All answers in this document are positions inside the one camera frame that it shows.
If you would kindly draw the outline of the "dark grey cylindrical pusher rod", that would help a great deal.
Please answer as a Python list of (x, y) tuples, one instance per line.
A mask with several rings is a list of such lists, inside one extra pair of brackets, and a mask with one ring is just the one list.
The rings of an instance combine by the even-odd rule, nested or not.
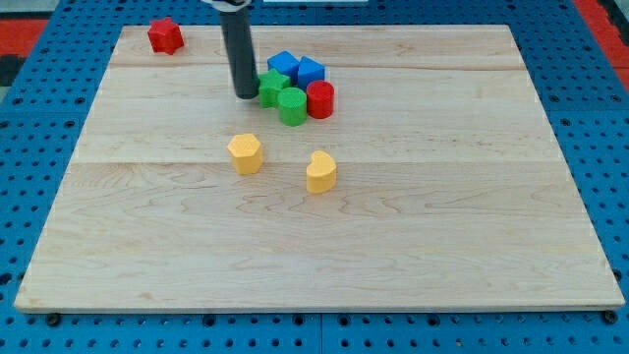
[(218, 3), (219, 20), (237, 97), (258, 95), (258, 77), (248, 3)]

